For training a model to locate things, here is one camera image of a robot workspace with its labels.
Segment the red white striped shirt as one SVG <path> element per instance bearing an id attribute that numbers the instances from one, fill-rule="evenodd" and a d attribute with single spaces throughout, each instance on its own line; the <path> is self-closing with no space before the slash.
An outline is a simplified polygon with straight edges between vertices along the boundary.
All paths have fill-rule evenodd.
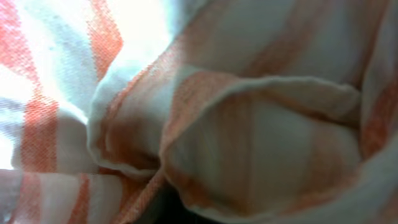
<path id="1" fill-rule="evenodd" d="M 396 1 L 2 1 L 1 222 L 397 222 Z"/>

